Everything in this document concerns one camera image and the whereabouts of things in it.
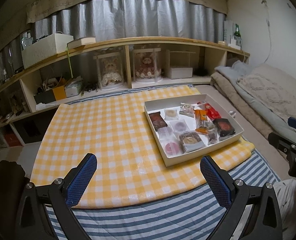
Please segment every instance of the striped mattress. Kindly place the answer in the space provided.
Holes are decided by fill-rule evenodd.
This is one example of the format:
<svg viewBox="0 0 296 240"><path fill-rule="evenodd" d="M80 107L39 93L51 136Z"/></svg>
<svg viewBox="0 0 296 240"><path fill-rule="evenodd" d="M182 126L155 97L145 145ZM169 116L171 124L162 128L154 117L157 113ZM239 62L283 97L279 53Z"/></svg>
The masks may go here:
<svg viewBox="0 0 296 240"><path fill-rule="evenodd" d="M263 186L280 181L262 155L252 156L232 169L234 179ZM50 206L46 207L59 239L66 239ZM225 212L208 184L162 200L113 209L73 209L91 239L206 239Z"/></svg>

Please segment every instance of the yellow checkered tablecloth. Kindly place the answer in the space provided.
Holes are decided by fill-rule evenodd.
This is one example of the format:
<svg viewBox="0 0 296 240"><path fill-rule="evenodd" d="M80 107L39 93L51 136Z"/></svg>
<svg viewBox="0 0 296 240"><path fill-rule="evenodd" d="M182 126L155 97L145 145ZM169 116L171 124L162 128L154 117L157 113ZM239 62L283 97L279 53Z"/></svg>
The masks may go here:
<svg viewBox="0 0 296 240"><path fill-rule="evenodd" d="M64 178L90 152L98 168L79 208L144 203L204 184L200 158L165 167L143 106L149 100L195 94L197 89L179 86L60 105L40 145L31 181L38 186ZM248 159L253 148L240 139L211 155L230 170Z"/></svg>

